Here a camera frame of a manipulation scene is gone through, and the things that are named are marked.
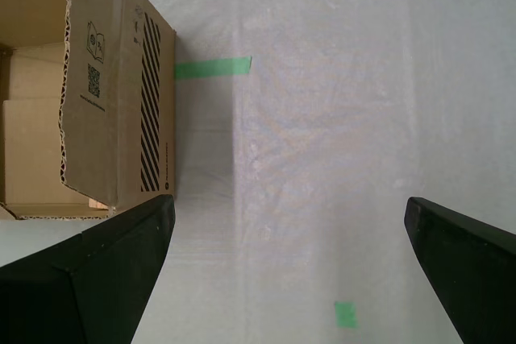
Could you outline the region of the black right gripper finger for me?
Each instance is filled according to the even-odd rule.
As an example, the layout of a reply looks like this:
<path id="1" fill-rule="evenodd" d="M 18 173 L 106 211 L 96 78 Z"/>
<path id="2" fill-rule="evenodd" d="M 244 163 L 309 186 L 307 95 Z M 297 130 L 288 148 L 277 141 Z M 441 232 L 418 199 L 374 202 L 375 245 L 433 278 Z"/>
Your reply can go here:
<path id="1" fill-rule="evenodd" d="M 515 236 L 411 197 L 404 226 L 417 260 L 464 343 L 515 341 Z"/>
<path id="2" fill-rule="evenodd" d="M 174 199 L 159 195 L 1 268 L 3 343 L 129 343 L 166 260 Z"/>

